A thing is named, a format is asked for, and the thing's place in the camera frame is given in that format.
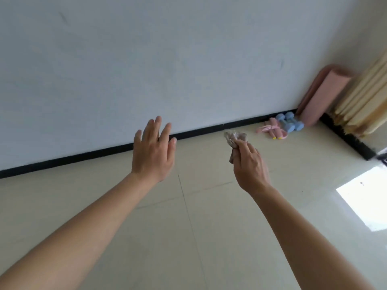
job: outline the right arm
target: right arm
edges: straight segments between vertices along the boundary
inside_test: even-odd
[[[236,141],[234,173],[257,203],[302,290],[374,290],[345,257],[271,186],[268,169],[249,143]]]

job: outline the curtain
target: curtain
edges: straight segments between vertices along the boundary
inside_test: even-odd
[[[355,81],[331,115],[345,133],[359,137],[387,121],[387,51]]]

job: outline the gray rag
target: gray rag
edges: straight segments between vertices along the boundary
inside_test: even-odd
[[[233,151],[234,151],[235,148],[238,148],[238,145],[234,142],[234,140],[247,141],[247,134],[243,133],[243,132],[236,132],[236,131],[233,131],[233,130],[228,130],[228,131],[225,131],[225,133],[223,135],[225,136],[228,145],[233,148],[233,150],[231,151],[231,156],[230,156],[229,162],[231,164],[234,164],[234,154],[233,154]]]

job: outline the floor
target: floor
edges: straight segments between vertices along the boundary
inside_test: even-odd
[[[386,179],[380,162],[364,161],[322,124],[282,141],[256,135],[256,127],[238,130],[266,159],[273,185],[385,289],[386,188],[374,180]],[[299,289],[264,216],[236,184],[230,152],[222,132],[178,141],[172,174],[124,222],[81,289]],[[0,273],[120,181],[131,158],[0,180]]]

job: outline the person's left hand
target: person's left hand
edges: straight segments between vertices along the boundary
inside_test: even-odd
[[[176,138],[169,141],[172,124],[168,123],[159,138],[161,117],[149,120],[134,136],[132,174],[156,184],[164,180],[175,164]]]

